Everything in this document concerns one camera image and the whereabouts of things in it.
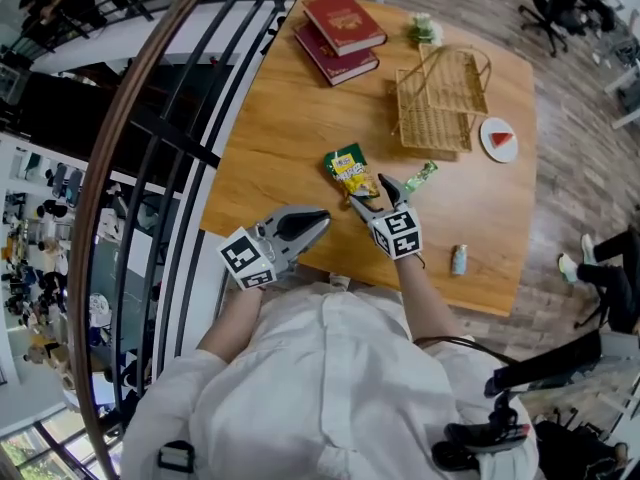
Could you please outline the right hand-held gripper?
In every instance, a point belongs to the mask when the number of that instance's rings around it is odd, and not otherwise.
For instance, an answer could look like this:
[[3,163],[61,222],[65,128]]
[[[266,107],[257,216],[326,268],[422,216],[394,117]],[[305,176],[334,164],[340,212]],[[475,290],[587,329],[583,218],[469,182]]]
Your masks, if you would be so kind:
[[392,260],[398,260],[422,251],[422,230],[416,210],[411,206],[409,192],[397,179],[378,174],[378,179],[387,193],[392,213],[385,214],[382,208],[373,208],[366,197],[350,195],[351,208],[362,221],[370,221],[375,244]]

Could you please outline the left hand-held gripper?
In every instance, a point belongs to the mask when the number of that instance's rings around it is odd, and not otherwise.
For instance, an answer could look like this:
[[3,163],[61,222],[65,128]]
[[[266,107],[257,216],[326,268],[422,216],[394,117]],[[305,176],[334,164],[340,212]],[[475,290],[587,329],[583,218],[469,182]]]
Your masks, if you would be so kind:
[[[297,258],[326,234],[330,224],[326,209],[286,205],[247,229],[239,227],[217,252],[241,290],[261,288],[291,272]],[[294,239],[298,231],[303,232]]]

